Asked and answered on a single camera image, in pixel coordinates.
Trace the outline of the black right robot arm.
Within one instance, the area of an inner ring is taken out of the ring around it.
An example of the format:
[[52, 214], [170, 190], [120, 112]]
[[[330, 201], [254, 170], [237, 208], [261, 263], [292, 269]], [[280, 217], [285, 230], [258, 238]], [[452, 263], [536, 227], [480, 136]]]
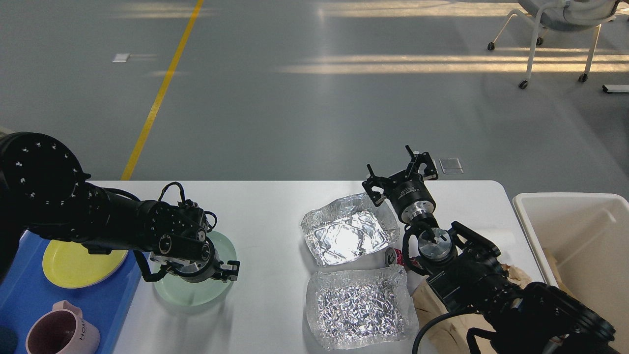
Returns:
[[391, 176], [377, 176], [371, 166], [362, 183], [378, 207], [389, 200], [404, 224], [403, 263], [424, 276], [447, 312], [425, 324], [412, 347], [417, 354], [425, 334], [444, 320], [479, 314], [491, 331], [472, 327], [466, 343], [472, 354], [477, 338], [489, 340], [498, 354], [613, 354], [611, 323], [556, 286], [531, 282], [522, 288], [508, 280], [498, 262], [499, 247], [458, 221], [445, 230], [433, 215], [436, 203], [425, 185], [438, 179], [428, 152], [406, 147], [410, 161]]

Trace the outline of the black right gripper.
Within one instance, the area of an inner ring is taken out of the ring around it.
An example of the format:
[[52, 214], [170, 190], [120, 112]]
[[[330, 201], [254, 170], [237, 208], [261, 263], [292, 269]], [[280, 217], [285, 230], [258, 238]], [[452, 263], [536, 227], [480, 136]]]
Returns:
[[364, 191], [375, 207], [389, 199], [398, 219], [404, 224], [424, 222], [436, 225], [433, 215], [436, 202], [424, 181], [437, 180], [437, 168], [428, 152], [413, 151], [409, 145], [405, 145], [405, 148], [411, 157], [406, 170], [390, 177], [377, 176], [371, 165], [367, 164], [369, 175], [362, 182]]

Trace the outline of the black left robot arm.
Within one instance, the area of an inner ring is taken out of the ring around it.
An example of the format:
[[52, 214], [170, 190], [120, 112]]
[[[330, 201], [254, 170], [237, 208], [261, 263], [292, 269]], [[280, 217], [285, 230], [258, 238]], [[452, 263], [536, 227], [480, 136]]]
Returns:
[[171, 274], [189, 283], [236, 281], [240, 262], [220, 259], [209, 237], [216, 215], [187, 199], [140, 200], [128, 191], [91, 184], [76, 156], [59, 140], [34, 132], [0, 142], [1, 277], [25, 231], [74, 242], [90, 255], [131, 250], [146, 282]]

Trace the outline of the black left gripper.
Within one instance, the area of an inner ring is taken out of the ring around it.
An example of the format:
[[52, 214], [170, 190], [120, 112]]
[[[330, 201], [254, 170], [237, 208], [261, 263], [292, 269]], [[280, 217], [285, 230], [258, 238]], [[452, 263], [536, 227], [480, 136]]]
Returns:
[[207, 279], [218, 279], [224, 283], [235, 282], [238, 279], [241, 262], [229, 260], [225, 264], [220, 260], [214, 244], [210, 240], [205, 243], [207, 246], [203, 247], [203, 251], [209, 254], [206, 261], [189, 261], [152, 253], [152, 277], [178, 276], [191, 284], [197, 284]]

